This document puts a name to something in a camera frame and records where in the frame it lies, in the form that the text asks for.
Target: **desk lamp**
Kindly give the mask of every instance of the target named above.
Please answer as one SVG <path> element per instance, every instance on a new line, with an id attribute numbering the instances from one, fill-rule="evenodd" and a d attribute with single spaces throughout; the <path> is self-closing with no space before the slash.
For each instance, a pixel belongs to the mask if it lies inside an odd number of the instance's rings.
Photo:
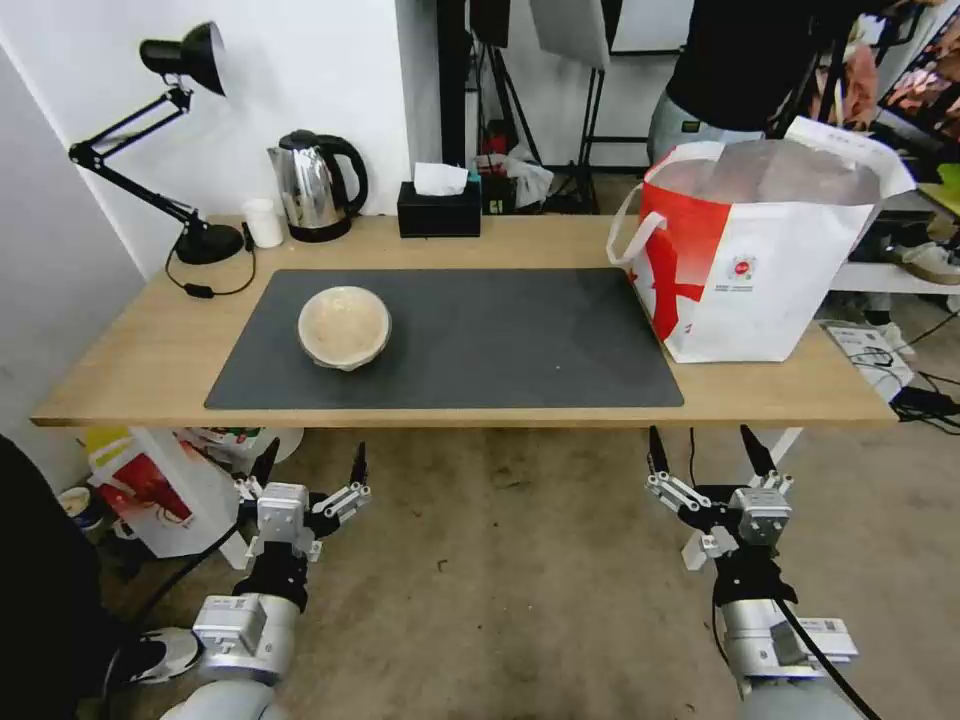
<path id="1" fill-rule="evenodd" d="M 190 111 L 193 91 L 183 86 L 181 80 L 184 75 L 193 78 L 210 92 L 226 95 L 220 77 L 223 71 L 220 31 L 215 23 L 206 22 L 193 28 L 180 42 L 144 40 L 140 43 L 140 59 L 148 70 L 163 78 L 169 90 L 103 132 L 73 145 L 69 151 L 70 159 L 183 223 L 175 248 L 182 262 L 206 265 L 225 260 L 243 247 L 243 236 L 236 228 L 211 225 L 200 218 L 196 208 L 148 190 L 106 164 L 112 155 Z M 121 128 L 165 103 L 173 105 L 173 111 L 166 117 L 142 130 L 118 134 Z"/>

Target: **lamp shade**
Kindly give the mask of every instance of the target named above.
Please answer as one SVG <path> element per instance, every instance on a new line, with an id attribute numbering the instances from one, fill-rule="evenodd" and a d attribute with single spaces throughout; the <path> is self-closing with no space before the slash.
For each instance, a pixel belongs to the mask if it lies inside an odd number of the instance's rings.
<path id="1" fill-rule="evenodd" d="M 210 92 L 226 95 L 221 81 L 223 41 L 214 22 L 197 25 L 183 40 L 144 40 L 140 59 L 159 75 L 187 75 Z"/>

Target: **shoe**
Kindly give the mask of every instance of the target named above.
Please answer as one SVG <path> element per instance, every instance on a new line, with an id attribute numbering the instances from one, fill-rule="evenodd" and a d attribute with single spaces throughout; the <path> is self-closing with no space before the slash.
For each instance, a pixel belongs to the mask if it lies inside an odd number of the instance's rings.
<path id="1" fill-rule="evenodd" d="M 960 285 L 960 259 L 942 245 L 896 246 L 892 254 L 893 261 L 915 277 L 938 285 Z"/>
<path id="2" fill-rule="evenodd" d="M 119 685 L 166 682 L 192 668 L 202 656 L 203 645 L 190 630 L 152 630 L 120 653 L 115 682 Z"/>
<path id="3" fill-rule="evenodd" d="M 899 353 L 905 358 L 915 358 L 917 351 L 907 344 L 903 339 L 903 332 L 896 323 L 887 323 L 886 325 L 871 325 L 874 330 L 880 333 L 881 337 L 887 341 L 890 349 Z"/>

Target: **stainless steel kettle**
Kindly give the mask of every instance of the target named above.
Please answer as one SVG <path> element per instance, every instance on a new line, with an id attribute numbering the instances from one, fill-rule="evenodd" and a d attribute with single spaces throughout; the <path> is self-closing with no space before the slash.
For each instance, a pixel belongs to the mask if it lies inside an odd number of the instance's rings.
<path id="1" fill-rule="evenodd" d="M 280 187 L 290 235 L 304 242 L 325 242 L 350 229 L 350 218 L 367 199 L 367 169 L 360 153 L 336 135 L 294 130 L 267 148 Z M 343 173 L 334 156 L 350 160 L 360 188 L 347 198 Z"/>

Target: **tissue box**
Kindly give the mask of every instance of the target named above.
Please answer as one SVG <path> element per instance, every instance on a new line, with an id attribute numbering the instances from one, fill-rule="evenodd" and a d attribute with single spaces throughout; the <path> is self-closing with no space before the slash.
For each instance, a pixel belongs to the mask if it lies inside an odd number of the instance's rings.
<path id="1" fill-rule="evenodd" d="M 479 237 L 480 183 L 467 181 L 460 195 L 417 195 L 412 182 L 397 198 L 400 237 Z"/>

